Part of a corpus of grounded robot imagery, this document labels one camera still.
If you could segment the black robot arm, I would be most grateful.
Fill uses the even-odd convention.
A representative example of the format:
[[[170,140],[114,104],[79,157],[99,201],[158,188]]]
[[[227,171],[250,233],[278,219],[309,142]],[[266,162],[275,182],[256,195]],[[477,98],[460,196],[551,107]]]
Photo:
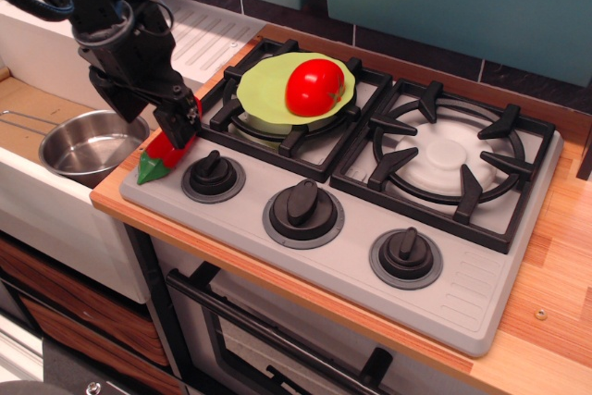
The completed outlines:
[[[201,128],[197,102],[172,68],[174,16],[159,0],[7,0],[49,21],[68,21],[105,102],[131,122],[147,105],[169,142],[184,148]]]

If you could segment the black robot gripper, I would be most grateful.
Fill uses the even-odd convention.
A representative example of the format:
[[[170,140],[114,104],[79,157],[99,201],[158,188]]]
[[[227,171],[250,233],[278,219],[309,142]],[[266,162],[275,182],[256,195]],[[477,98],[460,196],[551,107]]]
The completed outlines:
[[[169,10],[159,1],[79,1],[77,43],[90,64],[89,80],[126,122],[147,105],[175,149],[201,129],[193,93],[172,68],[175,41]]]

